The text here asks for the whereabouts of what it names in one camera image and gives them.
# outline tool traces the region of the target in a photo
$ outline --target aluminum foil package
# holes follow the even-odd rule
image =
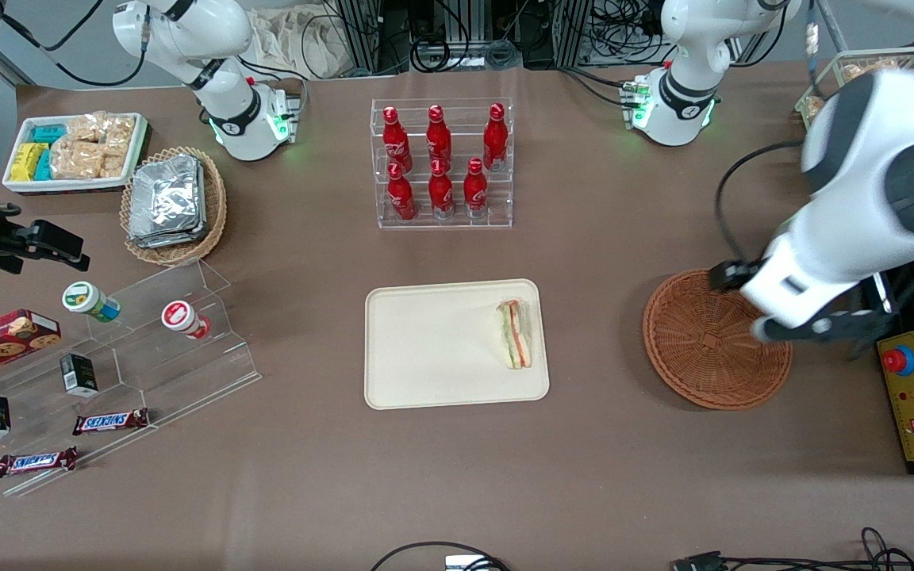
[[[202,163],[183,153],[139,167],[129,210],[129,239],[141,248],[199,240],[207,231]]]

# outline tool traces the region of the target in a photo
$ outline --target yellow control panel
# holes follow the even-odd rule
[[[914,331],[877,343],[904,459],[914,462]]]

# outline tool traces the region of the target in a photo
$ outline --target sandwich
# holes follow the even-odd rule
[[[527,334],[524,319],[524,303],[507,300],[496,307],[500,314],[501,336],[505,350],[505,362],[511,369],[523,369],[531,365],[531,340]]]

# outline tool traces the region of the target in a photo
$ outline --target emergency stop button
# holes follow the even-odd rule
[[[881,355],[881,362],[886,370],[896,375],[907,377],[914,373],[914,353],[909,347],[889,348]]]

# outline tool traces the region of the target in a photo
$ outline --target red button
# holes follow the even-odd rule
[[[884,357],[881,357],[884,368],[892,373],[900,373],[908,366],[908,358],[904,356],[901,350],[889,348],[884,351]]]

